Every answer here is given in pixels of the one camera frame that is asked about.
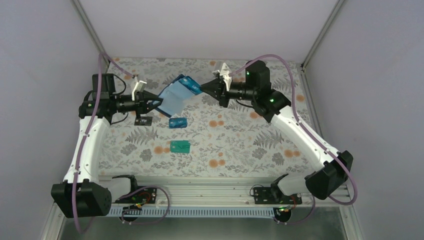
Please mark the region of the blue card holder wallet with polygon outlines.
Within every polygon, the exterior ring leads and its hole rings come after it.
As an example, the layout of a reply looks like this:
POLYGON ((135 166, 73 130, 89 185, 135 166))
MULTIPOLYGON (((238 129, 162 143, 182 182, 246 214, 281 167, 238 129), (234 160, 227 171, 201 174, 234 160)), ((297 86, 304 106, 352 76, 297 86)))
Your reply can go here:
POLYGON ((180 74, 168 84, 158 95, 162 99, 156 111, 170 118, 180 114, 185 108, 185 101, 194 97, 195 94, 181 83, 185 75, 180 74))

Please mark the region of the black credit card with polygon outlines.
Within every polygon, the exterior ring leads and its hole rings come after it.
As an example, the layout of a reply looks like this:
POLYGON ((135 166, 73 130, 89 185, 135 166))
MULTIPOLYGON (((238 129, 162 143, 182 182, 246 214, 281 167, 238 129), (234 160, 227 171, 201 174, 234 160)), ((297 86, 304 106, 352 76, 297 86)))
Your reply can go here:
POLYGON ((134 125, 135 126, 151 126, 153 123, 152 116, 138 116, 135 118, 134 125))

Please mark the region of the blue credit card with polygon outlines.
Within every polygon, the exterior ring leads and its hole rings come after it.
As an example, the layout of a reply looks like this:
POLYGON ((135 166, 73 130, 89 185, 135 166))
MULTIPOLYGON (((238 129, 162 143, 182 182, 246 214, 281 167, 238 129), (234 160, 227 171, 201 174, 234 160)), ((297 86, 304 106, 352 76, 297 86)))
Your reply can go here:
POLYGON ((188 120, 185 117, 170 118, 168 121, 168 127, 170 129, 182 129, 188 126, 188 120))
POLYGON ((190 76, 184 76, 179 80, 180 83, 185 86, 188 90, 190 90, 194 95, 199 95, 202 93, 201 85, 197 83, 190 76))

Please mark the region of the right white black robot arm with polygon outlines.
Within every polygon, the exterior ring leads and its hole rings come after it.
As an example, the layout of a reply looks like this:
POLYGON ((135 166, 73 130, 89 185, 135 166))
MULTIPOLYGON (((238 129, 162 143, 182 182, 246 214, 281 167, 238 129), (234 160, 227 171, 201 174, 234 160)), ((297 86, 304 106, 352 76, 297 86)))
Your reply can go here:
POLYGON ((282 131, 312 167, 303 176, 285 173, 279 177, 272 184, 272 200, 282 204, 290 195, 298 193, 311 193, 319 200, 329 198, 348 180, 354 160, 352 154, 347 150, 340 152, 304 122, 295 111, 295 103, 272 88, 270 69, 265 62, 248 61, 244 82, 233 81, 232 74, 228 65, 222 63, 220 69, 213 72, 214 79, 201 85, 201 91, 225 108, 230 100, 250 101, 254 111, 282 131))

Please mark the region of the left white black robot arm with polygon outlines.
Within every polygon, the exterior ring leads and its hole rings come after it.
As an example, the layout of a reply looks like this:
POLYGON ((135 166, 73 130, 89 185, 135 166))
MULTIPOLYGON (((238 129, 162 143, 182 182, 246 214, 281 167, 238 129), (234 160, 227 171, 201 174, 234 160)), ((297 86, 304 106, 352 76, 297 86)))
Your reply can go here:
POLYGON ((131 203, 139 197, 133 175, 114 176, 110 183, 101 185, 99 161, 107 132, 117 113, 136 113, 141 116, 159 107, 163 101, 144 89, 146 82, 133 77, 135 86, 130 94, 117 92, 112 73, 93 74, 92 90, 78 108, 79 133, 75 152, 61 183, 53 184, 51 196, 66 218, 106 216, 114 202, 131 203))

